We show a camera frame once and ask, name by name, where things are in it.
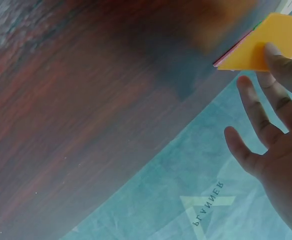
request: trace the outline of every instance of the finger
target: finger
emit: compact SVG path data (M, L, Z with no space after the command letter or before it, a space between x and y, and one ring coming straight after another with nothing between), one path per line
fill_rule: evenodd
M269 148L277 142L283 135L283 132L269 122L252 82L248 77L240 77L237 82L237 87L242 104L258 138Z
M265 45L265 60L275 79L292 92L292 59L283 57L275 45L267 43Z
M257 72L257 78L276 115L292 130L292 100L285 88L268 72Z
M224 133L228 148L241 167L251 175L258 176L262 165L260 155L249 150L233 127L227 127Z

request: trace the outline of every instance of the light blue tablecloth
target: light blue tablecloth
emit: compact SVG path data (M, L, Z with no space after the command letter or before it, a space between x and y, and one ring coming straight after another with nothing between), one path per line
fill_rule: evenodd
M255 74L242 74L254 80L271 120L285 129ZM265 152L241 105L235 79L62 240L292 240L260 183L230 155L223 136L226 126L237 128L254 152Z

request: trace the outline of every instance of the fingernail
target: fingernail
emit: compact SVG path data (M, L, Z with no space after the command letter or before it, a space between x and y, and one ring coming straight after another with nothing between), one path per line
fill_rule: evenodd
M273 56L278 56L281 55L280 50L271 42L268 42L265 44L265 51L267 54L273 55Z

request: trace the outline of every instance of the yellow card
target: yellow card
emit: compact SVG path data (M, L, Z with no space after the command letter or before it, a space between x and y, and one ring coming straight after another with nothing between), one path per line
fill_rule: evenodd
M218 69L269 71L264 60L265 43L275 44L285 57L292 58L292 16L271 13Z

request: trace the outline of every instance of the wooden surface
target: wooden surface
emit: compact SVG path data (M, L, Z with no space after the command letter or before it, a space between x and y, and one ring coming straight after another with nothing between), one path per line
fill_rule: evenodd
M0 0L0 240L82 221L235 77L211 63L276 6L202 56L93 0Z

